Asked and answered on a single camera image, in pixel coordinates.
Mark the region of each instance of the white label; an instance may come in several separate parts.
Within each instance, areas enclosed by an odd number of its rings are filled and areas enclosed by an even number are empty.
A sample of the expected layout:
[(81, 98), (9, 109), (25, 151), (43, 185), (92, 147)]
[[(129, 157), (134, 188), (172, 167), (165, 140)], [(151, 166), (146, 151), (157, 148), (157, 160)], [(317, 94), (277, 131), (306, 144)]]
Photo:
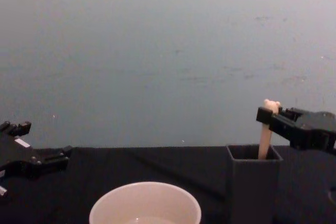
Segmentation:
[(30, 147), (30, 145), (28, 143), (26, 143), (25, 141), (23, 141), (21, 138), (17, 138), (15, 140), (15, 142), (22, 145), (23, 147), (26, 147), (26, 148)]

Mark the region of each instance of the black table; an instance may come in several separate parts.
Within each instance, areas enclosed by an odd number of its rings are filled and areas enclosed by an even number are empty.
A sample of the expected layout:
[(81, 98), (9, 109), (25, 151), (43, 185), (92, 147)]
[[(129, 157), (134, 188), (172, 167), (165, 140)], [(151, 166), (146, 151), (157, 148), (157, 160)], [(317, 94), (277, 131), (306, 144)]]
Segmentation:
[[(284, 160), (274, 223), (336, 223), (336, 206), (328, 200), (330, 187), (336, 186), (336, 157), (287, 146), (276, 149)], [(74, 148), (65, 172), (4, 181), (10, 197), (0, 203), (0, 218), (27, 224), (88, 223), (102, 195), (142, 181), (186, 189), (201, 206), (202, 224), (225, 223), (224, 147)]]

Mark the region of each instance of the water in bowl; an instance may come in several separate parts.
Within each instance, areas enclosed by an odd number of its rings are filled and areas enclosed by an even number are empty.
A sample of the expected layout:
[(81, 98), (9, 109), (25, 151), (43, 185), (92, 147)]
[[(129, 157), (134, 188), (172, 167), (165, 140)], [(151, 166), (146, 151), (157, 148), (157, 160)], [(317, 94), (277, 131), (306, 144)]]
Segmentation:
[(175, 223), (158, 217), (141, 217), (130, 220), (123, 224), (175, 224)]

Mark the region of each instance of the dark gray container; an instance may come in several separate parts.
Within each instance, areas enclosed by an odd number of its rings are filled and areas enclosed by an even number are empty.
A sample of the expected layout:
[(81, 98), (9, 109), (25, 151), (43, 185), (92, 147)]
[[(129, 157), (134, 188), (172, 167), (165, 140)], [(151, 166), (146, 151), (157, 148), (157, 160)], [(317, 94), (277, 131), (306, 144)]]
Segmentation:
[(270, 224), (281, 156), (271, 146), (258, 160), (259, 145), (227, 145), (226, 200), (229, 224)]

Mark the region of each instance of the bowl rim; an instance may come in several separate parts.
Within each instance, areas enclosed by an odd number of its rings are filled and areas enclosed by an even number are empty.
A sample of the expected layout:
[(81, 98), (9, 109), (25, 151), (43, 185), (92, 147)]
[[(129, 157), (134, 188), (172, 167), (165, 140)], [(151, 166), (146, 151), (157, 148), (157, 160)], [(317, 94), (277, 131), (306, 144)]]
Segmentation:
[(181, 187), (178, 187), (178, 186), (174, 186), (172, 184), (168, 184), (168, 183), (163, 183), (163, 182), (136, 182), (136, 183), (131, 183), (131, 184), (127, 184), (127, 185), (123, 185), (123, 186), (120, 186), (120, 187), (117, 187), (111, 191), (109, 191), (108, 193), (106, 193), (105, 195), (103, 195), (102, 197), (100, 197), (98, 199), (98, 201), (94, 204), (94, 206), (92, 207), (91, 211), (90, 211), (90, 216), (89, 216), (89, 223), (90, 224), (93, 224), (93, 213), (95, 212), (95, 210), (97, 209), (97, 207), (99, 206), (99, 204), (107, 197), (109, 197), (111, 194), (117, 192), (117, 191), (120, 191), (122, 189), (125, 189), (125, 188), (128, 188), (128, 187), (134, 187), (134, 186), (138, 186), (138, 185), (150, 185), (150, 184), (154, 184), (154, 185), (160, 185), (160, 186), (165, 186), (165, 187), (170, 187), (170, 188), (173, 188), (175, 190), (178, 190), (180, 192), (182, 192), (184, 195), (186, 195), (193, 203), (194, 203), (194, 206), (196, 207), (196, 211), (197, 211), (197, 216), (196, 216), (196, 222), (195, 224), (200, 224), (201, 222), (201, 217), (202, 217), (202, 210), (201, 210), (201, 207), (199, 206), (199, 203), (198, 201), (196, 200), (196, 198), (191, 194), (189, 193), (188, 191), (182, 189)]

